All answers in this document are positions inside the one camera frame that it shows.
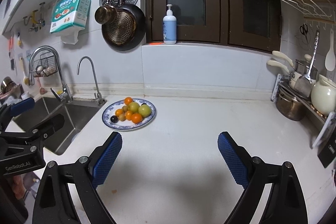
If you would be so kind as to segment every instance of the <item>screw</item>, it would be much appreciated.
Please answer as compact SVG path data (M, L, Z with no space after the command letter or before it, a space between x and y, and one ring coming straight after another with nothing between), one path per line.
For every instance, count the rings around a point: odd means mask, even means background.
M261 163L261 158L259 158L259 157L253 157L252 160L255 164Z
M47 164L48 167L53 167L54 165L55 165L55 162L53 160L48 162Z
M285 162L285 166L286 166L287 168L292 168L292 167L293 167L292 163L289 162L289 161L286 161L286 162Z
M80 158L79 158L79 162L80 162L81 164L87 162L87 157L86 157L86 156L80 157Z

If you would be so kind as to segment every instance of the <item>water faucet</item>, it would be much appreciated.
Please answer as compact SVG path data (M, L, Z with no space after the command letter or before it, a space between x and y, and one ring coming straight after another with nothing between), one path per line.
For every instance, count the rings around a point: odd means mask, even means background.
M92 71L93 71L93 77L94 77L94 82L96 83L96 89L97 89L97 94L95 93L94 96L96 98L96 102L98 103L98 105L103 105L107 102L107 100L103 99L103 96L101 95L101 93L99 92L99 87L98 87L98 83L97 83L97 78L96 78L96 72L95 72L95 67L93 65L92 59L88 56L83 56L79 62L78 62L78 66L77 66L77 75L79 75L79 67L82 63L82 61L84 59L88 59L91 62L91 66L92 66Z
M29 85L34 85L35 84L35 80L34 80L34 76L33 76L33 70L35 70L36 68L33 68L33 63L34 63L34 59L35 59L36 55L41 51L49 51L55 56L56 66L57 66L57 70L58 70L58 73L59 73L59 78L61 79L61 82L62 82L63 92L61 94L57 94L57 92L55 90L53 90L53 88L51 88L51 92L55 95L55 97L58 99L58 101L61 102L63 100L66 100L67 103L71 102L73 100L73 98L72 98L70 89L69 89L67 83L65 82L64 74L62 72L62 68L61 68L60 61L59 61L58 52L51 46L41 46L41 47L37 48L33 52L33 54L31 55L31 58L30 58L30 61L29 61Z

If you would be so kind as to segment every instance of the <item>soap dispenser bottle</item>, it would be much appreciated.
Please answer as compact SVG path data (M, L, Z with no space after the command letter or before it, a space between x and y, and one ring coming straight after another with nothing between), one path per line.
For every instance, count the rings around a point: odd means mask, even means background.
M172 5L167 4L168 10L167 15L163 18L163 42L165 44L175 44L176 43L176 17L173 16L173 11L171 10Z

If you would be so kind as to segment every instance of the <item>scissors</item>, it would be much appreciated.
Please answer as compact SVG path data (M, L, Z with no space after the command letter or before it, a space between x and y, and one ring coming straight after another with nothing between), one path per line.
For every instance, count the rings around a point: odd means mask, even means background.
M300 26L300 32L305 36L307 45L309 44L307 34L308 34L308 26L306 23Z

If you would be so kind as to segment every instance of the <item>tissue pack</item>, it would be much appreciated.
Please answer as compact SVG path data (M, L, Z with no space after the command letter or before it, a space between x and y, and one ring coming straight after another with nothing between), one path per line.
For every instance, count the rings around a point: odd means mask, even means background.
M53 10L50 33L55 33L58 37L66 37L84 30L90 3L91 0L58 2Z

